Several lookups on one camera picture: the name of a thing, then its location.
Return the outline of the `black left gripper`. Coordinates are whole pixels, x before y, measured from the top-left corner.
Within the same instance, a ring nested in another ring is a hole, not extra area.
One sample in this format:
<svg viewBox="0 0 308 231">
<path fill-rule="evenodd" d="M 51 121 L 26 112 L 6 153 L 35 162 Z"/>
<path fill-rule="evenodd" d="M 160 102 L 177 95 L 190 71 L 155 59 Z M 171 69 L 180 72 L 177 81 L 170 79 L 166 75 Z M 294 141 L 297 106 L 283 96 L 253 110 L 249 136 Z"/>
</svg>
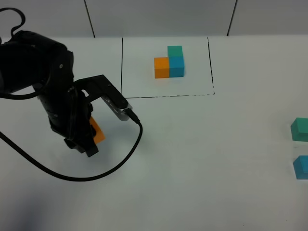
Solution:
<svg viewBox="0 0 308 231">
<path fill-rule="evenodd" d="M 93 106 L 83 90 L 83 81 L 68 84 L 49 83 L 38 96 L 53 131 L 64 137 L 70 149 L 91 157 L 98 153 L 94 141 L 96 131 L 90 124 Z"/>
</svg>

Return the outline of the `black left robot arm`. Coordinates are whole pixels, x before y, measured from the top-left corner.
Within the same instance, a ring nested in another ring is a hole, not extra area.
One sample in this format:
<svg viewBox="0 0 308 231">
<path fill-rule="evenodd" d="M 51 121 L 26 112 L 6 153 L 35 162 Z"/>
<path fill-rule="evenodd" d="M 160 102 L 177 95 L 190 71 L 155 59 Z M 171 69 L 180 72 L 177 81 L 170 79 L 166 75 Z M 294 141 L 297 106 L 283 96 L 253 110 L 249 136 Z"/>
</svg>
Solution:
<svg viewBox="0 0 308 231">
<path fill-rule="evenodd" d="M 32 86 L 38 93 L 51 129 L 71 149 L 98 152 L 90 124 L 92 107 L 74 83 L 74 55 L 55 40 L 30 31 L 16 33 L 0 47 L 0 91 L 13 93 Z"/>
</svg>

